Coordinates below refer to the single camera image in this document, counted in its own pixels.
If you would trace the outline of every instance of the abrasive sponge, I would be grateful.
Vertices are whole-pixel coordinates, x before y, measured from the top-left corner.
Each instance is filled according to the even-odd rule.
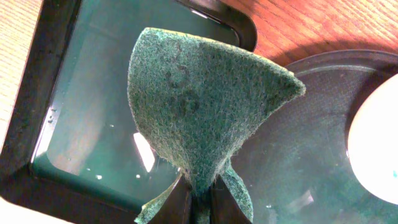
[[[236,174],[229,158],[305,87],[292,72],[243,49],[146,28],[132,52],[127,91],[140,133],[160,157],[181,167],[199,197],[218,174]],[[247,193],[239,177],[231,180],[231,193]],[[251,202],[233,196],[252,220]]]

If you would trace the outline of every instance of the table surface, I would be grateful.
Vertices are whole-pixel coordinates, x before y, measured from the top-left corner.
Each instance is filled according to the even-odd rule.
[[[398,53],[396,0],[223,0],[257,27],[255,53],[279,65],[333,50]],[[0,146],[42,0],[0,2]]]

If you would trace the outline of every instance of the green water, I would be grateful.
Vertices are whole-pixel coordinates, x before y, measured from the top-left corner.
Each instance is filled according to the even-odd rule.
[[[136,212],[175,180],[178,169],[155,155],[148,172],[132,136],[127,68],[145,27],[238,44],[231,29],[173,0],[83,0],[32,164],[39,177]],[[346,81],[349,76],[355,78]],[[252,198],[254,223],[398,223],[397,205],[366,191],[346,154],[349,106],[340,104],[352,104],[352,93],[368,85],[368,77],[350,71],[339,77],[300,77],[306,96],[273,114],[233,156]],[[373,83],[383,80],[376,76]],[[330,89],[319,91],[321,83]]]
[[[127,68],[145,27],[239,44],[229,27],[173,0],[84,0],[32,164],[39,177],[137,212],[178,169],[155,155],[148,172],[132,136]]]

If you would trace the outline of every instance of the green scouring pad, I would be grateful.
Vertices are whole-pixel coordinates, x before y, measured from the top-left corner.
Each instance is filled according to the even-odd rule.
[[[247,189],[229,159],[272,112],[304,94],[303,83],[243,49],[146,28],[132,51],[127,91],[138,130],[181,167],[193,194],[200,197],[221,175],[252,220]],[[147,223],[170,191],[145,205],[136,222]]]

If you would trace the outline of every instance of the scouring pad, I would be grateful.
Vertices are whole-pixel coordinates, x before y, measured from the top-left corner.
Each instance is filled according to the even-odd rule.
[[[240,48],[146,28],[131,55],[127,92],[138,130],[160,157],[181,167],[193,195],[201,197],[221,175],[252,220],[247,189],[229,159],[272,112],[304,94],[303,83]],[[170,191],[136,222],[147,223]]]

